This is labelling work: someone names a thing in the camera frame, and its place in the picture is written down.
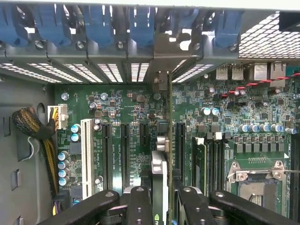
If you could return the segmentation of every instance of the metal chassis wall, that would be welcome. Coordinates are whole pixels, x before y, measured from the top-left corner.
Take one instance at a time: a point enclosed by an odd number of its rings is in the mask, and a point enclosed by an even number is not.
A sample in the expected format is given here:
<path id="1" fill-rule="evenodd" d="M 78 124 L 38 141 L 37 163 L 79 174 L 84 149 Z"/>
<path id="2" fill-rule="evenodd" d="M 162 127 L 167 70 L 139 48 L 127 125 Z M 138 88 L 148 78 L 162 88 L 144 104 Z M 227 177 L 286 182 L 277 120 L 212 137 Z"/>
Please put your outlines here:
<path id="1" fill-rule="evenodd" d="M 40 151 L 19 161 L 30 147 L 27 137 L 14 127 L 12 113 L 23 107 L 37 109 L 39 103 L 53 103 L 45 85 L 0 75 L 0 224 L 33 225 L 50 217 L 51 196 L 45 159 Z M 46 119 L 47 112 L 39 117 Z M 19 172 L 19 186 L 12 190 L 12 173 Z"/>

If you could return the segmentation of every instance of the green circuit board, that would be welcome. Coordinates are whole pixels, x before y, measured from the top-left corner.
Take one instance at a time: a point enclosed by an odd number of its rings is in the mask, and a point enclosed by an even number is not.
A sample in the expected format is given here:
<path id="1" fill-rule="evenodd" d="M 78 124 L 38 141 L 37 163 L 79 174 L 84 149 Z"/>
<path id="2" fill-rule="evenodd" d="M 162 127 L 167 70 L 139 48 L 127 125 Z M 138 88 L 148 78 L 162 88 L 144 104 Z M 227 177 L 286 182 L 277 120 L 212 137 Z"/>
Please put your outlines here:
<path id="1" fill-rule="evenodd" d="M 271 169 L 277 161 L 283 163 L 285 169 L 290 168 L 291 136 L 285 133 L 285 128 L 295 127 L 295 107 L 293 98 L 294 83 L 287 81 L 284 90 L 280 94 L 268 93 L 269 88 L 247 89 L 243 96 L 230 96 L 221 98 L 220 94 L 240 86 L 241 82 L 207 81 L 200 79 L 193 84 L 174 85 L 172 98 L 172 120 L 173 120 L 173 153 L 175 168 L 183 171 L 182 180 L 184 185 L 193 186 L 193 138 L 207 138 L 206 133 L 230 134 L 226 141 L 206 140 L 205 153 L 202 151 L 199 160 L 203 173 L 200 178 L 203 192 L 209 193 L 215 189 L 228 190 L 227 176 L 233 162 L 237 162 L 243 170 Z M 61 99 L 62 93 L 68 93 L 69 99 Z M 107 93 L 108 99 L 101 100 L 100 94 Z M 150 85 L 59 85 L 55 87 L 55 103 L 67 105 L 68 128 L 58 131 L 58 150 L 69 151 L 71 143 L 70 128 L 74 124 L 80 124 L 82 119 L 93 119 L 95 112 L 89 110 L 89 104 L 95 102 L 98 111 L 102 112 L 102 123 L 112 125 L 112 188 L 122 193 L 122 162 L 121 154 L 121 128 L 122 123 L 129 123 L 129 180 L 130 185 L 139 185 L 139 173 L 143 169 L 150 169 L 150 152 L 155 150 L 157 139 L 157 126 L 155 120 L 149 119 L 149 114 L 155 114 L 156 118 L 165 118 L 166 99 L 163 95 L 158 100 L 153 97 Z M 267 106 L 258 105 L 265 101 Z M 230 103 L 239 103 L 238 106 L 229 107 Z M 204 115 L 202 109 L 217 108 L 217 116 Z M 149 126 L 149 144 L 141 144 L 140 124 L 146 122 Z M 240 132 L 240 125 L 279 125 L 279 132 Z M 206 127 L 205 133 L 199 130 L 199 125 Z M 178 128 L 184 128 L 182 136 L 183 158 L 182 164 L 178 163 Z M 103 176 L 103 152 L 102 132 L 94 132 L 94 157 L 95 177 Z M 80 186 L 81 177 L 81 155 L 70 155 L 70 182 L 62 187 L 71 189 Z M 288 216 L 289 213 L 289 175 L 285 181 L 276 181 L 270 190 L 273 190 L 275 203 L 270 209 Z M 265 184 L 273 180 L 258 180 Z M 244 183 L 236 182 L 230 184 L 232 193 L 243 196 Z M 96 184 L 96 191 L 103 190 L 103 182 Z M 252 200 L 260 204 L 261 199 Z"/>

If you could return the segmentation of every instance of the motherboard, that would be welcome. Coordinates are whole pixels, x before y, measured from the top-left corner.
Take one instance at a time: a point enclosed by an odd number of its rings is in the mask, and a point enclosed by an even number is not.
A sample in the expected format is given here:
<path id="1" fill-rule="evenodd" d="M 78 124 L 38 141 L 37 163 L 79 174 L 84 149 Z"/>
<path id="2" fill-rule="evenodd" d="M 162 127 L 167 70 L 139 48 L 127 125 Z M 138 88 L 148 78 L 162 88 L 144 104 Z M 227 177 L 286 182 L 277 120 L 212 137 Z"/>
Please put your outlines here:
<path id="1" fill-rule="evenodd" d="M 280 91 L 261 87 L 223 96 L 241 83 L 201 77 L 173 86 L 173 168 L 180 170 L 185 186 L 207 196 L 227 190 L 288 217 L 290 174 L 276 169 L 291 167 L 291 134 L 300 119 L 297 87 L 288 80 Z M 89 194 L 103 189 L 122 194 L 140 185 L 141 171 L 151 167 L 151 152 L 159 150 L 158 137 L 168 131 L 167 95 L 143 84 L 59 85 L 55 96 L 69 115 L 57 140 L 64 154 L 60 169 L 67 168 L 60 188 L 71 191 L 73 203 L 88 197 L 82 191 L 89 173 L 83 157 L 94 158 Z M 92 135 L 87 135 L 88 154 L 83 153 L 83 129 Z"/>

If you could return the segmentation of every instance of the white pci slot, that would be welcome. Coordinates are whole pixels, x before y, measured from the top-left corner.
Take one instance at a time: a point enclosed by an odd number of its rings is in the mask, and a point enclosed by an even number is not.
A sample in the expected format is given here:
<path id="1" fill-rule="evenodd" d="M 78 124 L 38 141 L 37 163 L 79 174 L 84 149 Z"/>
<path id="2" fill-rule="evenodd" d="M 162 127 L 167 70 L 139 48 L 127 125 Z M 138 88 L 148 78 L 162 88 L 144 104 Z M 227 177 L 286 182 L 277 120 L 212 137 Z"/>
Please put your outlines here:
<path id="1" fill-rule="evenodd" d="M 84 119 L 81 125 L 82 199 L 95 193 L 93 120 Z"/>

